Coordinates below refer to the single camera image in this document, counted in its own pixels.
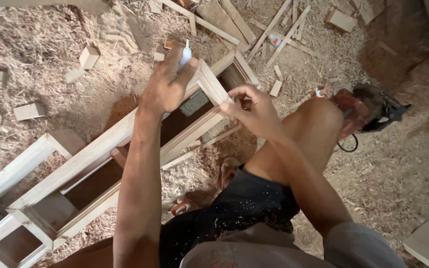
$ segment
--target hand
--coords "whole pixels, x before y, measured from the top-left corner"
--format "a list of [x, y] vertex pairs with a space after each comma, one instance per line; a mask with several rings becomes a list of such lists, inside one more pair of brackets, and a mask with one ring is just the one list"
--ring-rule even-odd
[[157, 63], [144, 92], [143, 100], [161, 115], [178, 108], [183, 101], [186, 85], [198, 68], [198, 60], [191, 58], [178, 72], [182, 53], [183, 45], [177, 43], [165, 61]]
[[251, 84], [233, 88], [228, 95], [235, 102], [222, 102], [221, 110], [241, 121], [254, 135], [269, 141], [279, 141], [286, 136], [269, 95], [259, 91]]

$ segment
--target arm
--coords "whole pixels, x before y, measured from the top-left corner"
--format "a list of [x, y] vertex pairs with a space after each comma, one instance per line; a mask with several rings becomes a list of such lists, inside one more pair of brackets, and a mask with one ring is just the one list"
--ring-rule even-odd
[[[221, 109], [273, 145], [290, 174], [289, 184], [296, 202], [324, 239], [334, 226], [352, 221], [337, 192], [285, 133], [271, 98], [252, 85], [242, 85], [228, 94], [235, 99], [235, 103], [224, 102], [220, 105]], [[246, 96], [252, 100], [243, 101]], [[250, 107], [250, 110], [245, 110], [244, 106]]]
[[159, 265], [161, 120], [180, 105], [197, 67], [197, 60], [192, 58], [177, 77], [181, 56], [182, 47], [176, 47], [165, 62], [158, 63], [135, 114], [113, 235], [116, 268]]

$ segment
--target white glue bottle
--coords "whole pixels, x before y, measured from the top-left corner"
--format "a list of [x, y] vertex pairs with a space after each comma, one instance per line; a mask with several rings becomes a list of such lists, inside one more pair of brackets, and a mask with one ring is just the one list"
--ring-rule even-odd
[[183, 66], [186, 64], [186, 62], [189, 59], [191, 59], [191, 49], [189, 47], [189, 43], [190, 43], [190, 41], [187, 39], [186, 40], [186, 47], [183, 49], [183, 56], [182, 56], [182, 59], [180, 60], [179, 70], [181, 70], [183, 68]]

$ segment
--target leg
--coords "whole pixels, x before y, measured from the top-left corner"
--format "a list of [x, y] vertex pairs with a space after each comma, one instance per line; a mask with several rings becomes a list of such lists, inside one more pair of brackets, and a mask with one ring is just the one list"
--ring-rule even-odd
[[[286, 131], [319, 172], [323, 172], [327, 166], [337, 144], [342, 122], [342, 111], [326, 99], [308, 100], [282, 121]], [[255, 153], [243, 170], [288, 185], [285, 170], [269, 142]]]

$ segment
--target gray shirt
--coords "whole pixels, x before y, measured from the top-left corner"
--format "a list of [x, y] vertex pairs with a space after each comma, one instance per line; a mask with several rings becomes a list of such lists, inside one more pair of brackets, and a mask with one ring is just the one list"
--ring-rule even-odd
[[324, 243], [324, 259], [301, 251], [292, 234], [258, 223], [243, 231], [201, 243], [183, 258], [180, 268], [405, 268], [380, 234], [364, 225], [335, 226]]

